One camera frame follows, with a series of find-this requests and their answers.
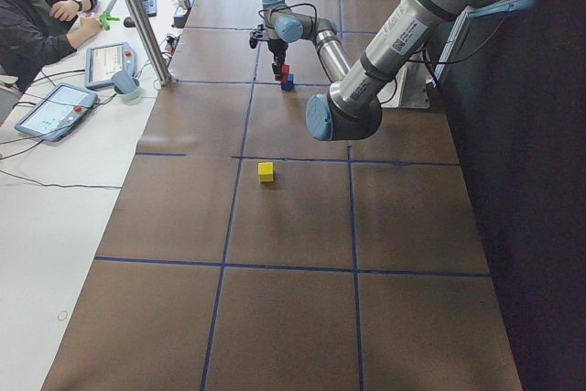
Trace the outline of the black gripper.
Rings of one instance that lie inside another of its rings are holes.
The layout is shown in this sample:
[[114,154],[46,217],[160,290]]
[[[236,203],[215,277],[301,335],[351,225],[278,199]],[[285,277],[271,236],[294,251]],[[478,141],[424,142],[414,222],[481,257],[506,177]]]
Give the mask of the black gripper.
[[285,64],[288,43],[280,38],[270,38],[267,46],[273,54],[272,71],[276,81],[283,81],[283,66]]

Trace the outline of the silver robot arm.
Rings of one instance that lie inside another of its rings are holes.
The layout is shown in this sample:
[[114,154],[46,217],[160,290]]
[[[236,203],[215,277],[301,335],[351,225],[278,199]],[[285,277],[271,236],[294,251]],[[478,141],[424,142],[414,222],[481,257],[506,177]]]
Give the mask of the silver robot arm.
[[288,45],[307,40],[331,80],[329,90],[312,96],[306,105],[306,126],[320,141],[361,140],[375,133],[382,121],[378,94],[424,45],[441,23],[451,22],[466,9],[487,14],[510,14],[536,0],[400,0],[361,57],[349,63],[333,23],[317,15],[293,12],[285,0],[262,0],[263,23],[253,30],[249,45],[264,41],[273,54],[272,70],[285,80]]

